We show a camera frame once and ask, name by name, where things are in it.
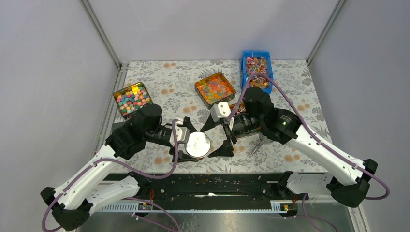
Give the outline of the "metal scoop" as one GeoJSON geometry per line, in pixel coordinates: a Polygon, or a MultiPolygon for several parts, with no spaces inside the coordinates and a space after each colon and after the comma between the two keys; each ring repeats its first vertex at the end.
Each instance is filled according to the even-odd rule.
{"type": "Polygon", "coordinates": [[[255,154],[263,145],[270,144],[273,141],[267,138],[262,133],[259,134],[259,142],[258,144],[252,149],[251,154],[255,154]]]}

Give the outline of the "white jar lid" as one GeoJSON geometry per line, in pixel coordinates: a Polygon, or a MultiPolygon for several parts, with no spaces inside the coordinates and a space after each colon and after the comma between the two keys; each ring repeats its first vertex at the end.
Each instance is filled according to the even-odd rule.
{"type": "Polygon", "coordinates": [[[211,141],[203,132],[193,132],[190,134],[188,142],[185,144],[186,152],[207,152],[211,149],[211,141]]]}

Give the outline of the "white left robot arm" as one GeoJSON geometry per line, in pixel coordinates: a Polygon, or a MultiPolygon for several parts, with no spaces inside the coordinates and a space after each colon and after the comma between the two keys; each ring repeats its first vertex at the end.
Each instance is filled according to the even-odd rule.
{"type": "Polygon", "coordinates": [[[118,183],[102,189],[97,185],[116,167],[127,167],[127,161],[143,151],[146,144],[154,143],[174,150],[174,162],[179,162],[183,152],[180,145],[188,143],[197,134],[190,118],[176,118],[170,125],[162,124],[162,108],[147,104],[137,110],[121,127],[116,128],[105,144],[73,177],[58,187],[46,187],[41,197],[47,204],[42,219],[42,230],[47,231],[46,220],[52,215],[59,229],[77,229],[100,208],[118,200],[136,196],[143,199],[149,195],[150,179],[156,175],[131,168],[131,174],[118,183]]]}

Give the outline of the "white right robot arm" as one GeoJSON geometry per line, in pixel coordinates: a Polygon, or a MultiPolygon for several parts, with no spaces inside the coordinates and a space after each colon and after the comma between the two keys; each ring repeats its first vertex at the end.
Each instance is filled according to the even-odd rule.
{"type": "Polygon", "coordinates": [[[370,180],[377,169],[374,160],[361,160],[338,149],[304,126],[293,112],[276,108],[270,96],[257,87],[248,88],[243,97],[245,111],[228,124],[224,120],[231,109],[226,102],[212,106],[201,131],[222,125],[226,135],[223,144],[211,157],[233,156],[237,139],[258,131],[260,144],[278,142],[296,149],[325,168],[325,173],[307,174],[286,171],[277,182],[277,193],[289,199],[306,193],[328,195],[340,204],[357,207],[367,196],[370,180]]]}

